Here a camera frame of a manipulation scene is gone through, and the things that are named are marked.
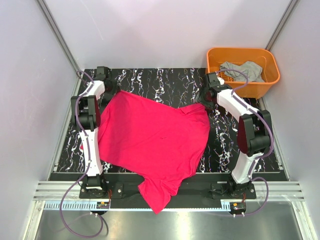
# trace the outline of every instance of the laundry basket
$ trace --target laundry basket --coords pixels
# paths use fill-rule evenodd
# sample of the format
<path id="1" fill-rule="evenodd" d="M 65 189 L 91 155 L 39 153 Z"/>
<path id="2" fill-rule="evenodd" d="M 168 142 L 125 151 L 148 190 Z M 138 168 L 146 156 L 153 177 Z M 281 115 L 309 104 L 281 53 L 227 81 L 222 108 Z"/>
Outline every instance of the laundry basket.
<path id="1" fill-rule="evenodd" d="M 261 78 L 264 82 L 249 82 L 247 86 L 237 90 L 236 93 L 242 98 L 259 99 L 280 79 L 275 57 L 271 52 L 262 48 L 214 47 L 207 52 L 206 61 L 208 73 L 220 70 L 220 65 L 224 62 L 242 65 L 246 61 L 251 61 L 262 67 Z M 244 84 L 241 81 L 234 81 L 232 77 L 226 76 L 223 72 L 218 75 L 233 89 Z"/>

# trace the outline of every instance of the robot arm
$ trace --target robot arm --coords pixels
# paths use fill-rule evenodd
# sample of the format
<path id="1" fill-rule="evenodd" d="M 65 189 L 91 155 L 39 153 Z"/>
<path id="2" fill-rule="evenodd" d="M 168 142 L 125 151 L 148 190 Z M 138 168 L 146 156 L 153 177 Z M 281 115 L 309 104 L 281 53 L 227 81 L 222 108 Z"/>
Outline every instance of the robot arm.
<path id="1" fill-rule="evenodd" d="M 91 161 L 90 168 L 82 180 L 82 194 L 80 192 L 80 198 L 90 198 L 90 193 L 96 194 L 99 193 L 99 191 L 105 193 L 107 191 L 98 148 L 98 128 L 101 124 L 98 99 L 104 94 L 103 98 L 109 102 L 118 90 L 117 81 L 111 80 L 110 69 L 98 66 L 93 82 L 90 82 L 86 90 L 82 93 L 78 106 L 76 106 L 76 101 L 79 96 L 73 96 L 71 98 L 71 121 L 76 126 L 81 137 L 85 169 L 88 168 L 89 162 Z M 81 130 L 76 121 L 76 107 L 79 109 L 78 118 L 80 124 L 86 134 Z"/>
<path id="2" fill-rule="evenodd" d="M 228 181 L 227 190 L 230 194 L 239 194 L 249 187 L 259 157 L 267 153 L 271 147 L 267 129 L 253 112 L 258 113 L 271 129 L 270 113 L 250 106 L 236 93 L 232 93 L 232 88 L 224 84 L 224 80 L 216 73 L 205 75 L 197 102 L 210 109 L 218 104 L 228 110 L 238 122 L 237 143 L 240 154 Z"/>

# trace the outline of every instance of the red t-shirt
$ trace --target red t-shirt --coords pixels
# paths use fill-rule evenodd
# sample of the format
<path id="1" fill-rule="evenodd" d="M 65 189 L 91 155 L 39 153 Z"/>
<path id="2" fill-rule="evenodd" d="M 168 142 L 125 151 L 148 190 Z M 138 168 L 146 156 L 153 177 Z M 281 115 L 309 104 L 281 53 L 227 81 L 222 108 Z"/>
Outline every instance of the red t-shirt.
<path id="1" fill-rule="evenodd" d="M 138 188 L 157 214 L 196 174 L 210 123 L 199 103 L 173 108 L 120 91 L 101 115 L 100 158 L 144 177 Z"/>

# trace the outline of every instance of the cable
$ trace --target cable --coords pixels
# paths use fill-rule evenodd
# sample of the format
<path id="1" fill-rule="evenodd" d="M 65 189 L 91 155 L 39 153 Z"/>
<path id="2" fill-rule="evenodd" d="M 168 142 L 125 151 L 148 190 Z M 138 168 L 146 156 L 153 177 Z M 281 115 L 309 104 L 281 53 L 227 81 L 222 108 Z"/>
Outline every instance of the cable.
<path id="1" fill-rule="evenodd" d="M 241 201 L 242 203 L 246 204 L 246 193 L 243 194 L 243 199 Z"/>
<path id="2" fill-rule="evenodd" d="M 87 213 L 85 213 L 85 214 L 82 214 L 82 215 L 78 216 L 76 219 L 74 219 L 72 222 L 70 222 L 70 223 L 68 224 L 68 226 L 70 226 L 71 224 L 74 224 L 74 223 L 75 223 L 76 221 L 78 221 L 79 219 L 82 219 L 83 217 L 88 216 L 88 215 L 91 215 L 90 212 L 87 212 Z M 63 231 L 64 229 L 66 229 L 65 226 L 62 227 L 62 228 L 60 228 L 59 230 L 55 230 L 55 231 L 53 231 L 53 232 L 54 232 L 54 233 L 59 233 L 59 232 Z"/>
<path id="3" fill-rule="evenodd" d="M 99 208 L 100 208 L 100 209 L 107 209 L 107 211 L 109 211 L 109 210 L 110 210 L 110 205 L 111 205 L 111 196 L 112 196 L 112 191 L 111 191 L 111 189 L 109 189 L 109 190 L 107 191 L 107 193 L 108 193 L 108 196 L 109 196 L 108 206 L 100 206 Z"/>
<path id="4" fill-rule="evenodd" d="M 257 116 L 257 118 L 263 123 L 264 127 L 266 128 L 267 132 L 269 133 L 269 137 L 270 137 L 270 149 L 269 151 L 262 155 L 262 156 L 258 156 L 255 158 L 255 160 L 253 161 L 253 163 L 251 164 L 250 168 L 249 168 L 249 172 L 248 172 L 248 177 L 250 179 L 251 182 L 254 182 L 256 180 L 262 180 L 264 181 L 265 183 L 265 187 L 266 187 L 266 196 L 265 196 L 265 200 L 263 202 L 263 204 L 255 211 L 253 212 L 250 212 L 250 213 L 247 213 L 246 216 L 252 216 L 254 214 L 257 214 L 259 213 L 264 207 L 265 205 L 267 204 L 267 201 L 268 201 L 268 198 L 269 198 L 269 185 L 267 183 L 267 181 L 263 178 L 263 177 L 255 177 L 254 179 L 252 179 L 252 176 L 251 176 L 251 172 L 254 168 L 254 165 L 256 164 L 256 162 L 259 160 L 259 159 L 262 159 L 262 158 L 265 158 L 267 156 L 269 156 L 273 150 L 274 150 L 274 136 L 272 134 L 272 131 L 270 129 L 270 127 L 268 126 L 268 124 L 266 123 L 266 121 L 256 112 L 254 111 L 251 107 L 248 107 L 246 104 L 244 104 L 242 102 L 241 99 L 239 99 L 239 97 L 237 95 L 235 95 L 235 91 L 238 90 L 238 89 L 242 89 L 244 88 L 245 86 L 247 86 L 249 84 L 249 78 L 246 74 L 244 74 L 242 71 L 239 71 L 239 70 L 235 70 L 235 69 L 223 69 L 223 70 L 219 70 L 219 71 L 216 71 L 215 73 L 218 74 L 218 73 L 222 73 L 222 72 L 225 72 L 225 71 L 233 71 L 233 72 L 237 72 L 241 75 L 243 75 L 245 77 L 245 84 L 241 85 L 241 86 L 238 86 L 236 88 L 234 88 L 232 91 L 231 91 L 231 96 L 238 102 L 240 103 L 242 106 L 244 106 L 248 111 L 250 111 L 251 113 L 253 113 L 254 115 Z"/>
<path id="5" fill-rule="evenodd" d="M 63 202 L 64 202 L 67 194 L 70 192 L 70 190 L 71 190 L 75 185 L 79 184 L 79 182 L 87 175 L 87 173 L 88 173 L 88 171 L 89 171 L 89 169 L 90 169 L 90 164 L 91 164 L 91 153 L 90 153 L 90 148 L 89 148 L 88 134 L 86 133 L 84 127 L 81 125 L 81 123 L 80 123 L 80 121 L 79 121 L 79 101 L 80 101 L 80 99 L 81 99 L 85 94 L 87 94 L 87 93 L 91 90 L 91 88 L 94 86 L 94 80 L 92 79 L 92 77 L 91 77 L 89 74 L 87 74 L 87 73 L 84 72 L 84 71 L 77 71 L 77 72 L 76 72 L 76 75 L 79 77 L 78 74 L 81 74 L 81 73 L 84 74 L 84 75 L 86 75 L 86 76 L 89 78 L 89 80 L 91 81 L 92 84 L 89 85 L 87 91 L 84 91 L 82 94 L 80 94 L 80 95 L 78 96 L 78 98 L 76 99 L 76 101 L 75 101 L 75 120 L 76 120 L 76 123 L 78 124 L 78 126 L 80 127 L 80 129 L 83 131 L 83 133 L 84 133 L 84 135 L 85 135 L 86 145 L 88 146 L 88 149 L 87 149 L 87 150 L 88 150 L 88 159 L 89 159 L 89 160 L 88 160 L 88 166 L 86 167 L 86 170 L 85 170 L 85 172 L 83 173 L 83 175 L 82 175 L 77 181 L 75 181 L 75 183 L 73 183 L 73 184 L 68 188 L 68 190 L 64 193 L 64 195 L 63 195 L 63 197 L 62 197 L 62 199 L 61 199 L 61 202 L 60 202 L 59 214 L 60 214 L 60 218 L 61 218 L 61 220 L 62 220 L 63 225 L 65 226 L 66 229 L 68 229 L 69 232 L 71 232 L 72 234 L 74 234 L 74 235 L 76 235 L 77 237 L 80 237 L 80 238 L 92 239 L 92 238 L 97 237 L 97 236 L 102 232 L 102 230 L 103 230 L 105 220 L 103 219 L 102 216 L 98 215 L 97 213 L 95 214 L 95 217 L 99 217 L 99 219 L 100 219 L 100 221 L 101 221 L 101 228 L 100 228 L 100 230 L 99 230 L 96 234 L 94 234 L 94 235 L 86 236 L 86 235 L 81 235 L 81 234 L 76 233 L 75 231 L 73 231 L 73 230 L 68 226 L 68 224 L 66 223 L 66 220 L 65 220 L 65 218 L 64 218 L 64 215 L 63 215 L 63 213 L 62 213 L 62 205 L 63 205 Z"/>

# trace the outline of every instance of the white panel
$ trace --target white panel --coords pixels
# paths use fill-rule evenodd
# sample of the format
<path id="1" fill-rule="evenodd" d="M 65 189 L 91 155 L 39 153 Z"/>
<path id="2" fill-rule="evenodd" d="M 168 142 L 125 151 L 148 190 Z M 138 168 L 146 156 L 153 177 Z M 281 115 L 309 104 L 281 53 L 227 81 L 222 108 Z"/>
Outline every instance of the white panel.
<path id="1" fill-rule="evenodd" d="M 265 48 L 289 0 L 46 0 L 81 68 L 206 67 L 210 48 Z"/>
<path id="2" fill-rule="evenodd" d="M 302 0 L 273 54 L 281 79 L 266 95 L 292 180 L 300 181 L 312 222 L 320 233 L 320 1 Z"/>
<path id="3" fill-rule="evenodd" d="M 0 22 L 0 238 L 17 240 L 76 78 L 35 0 L 2 0 Z"/>

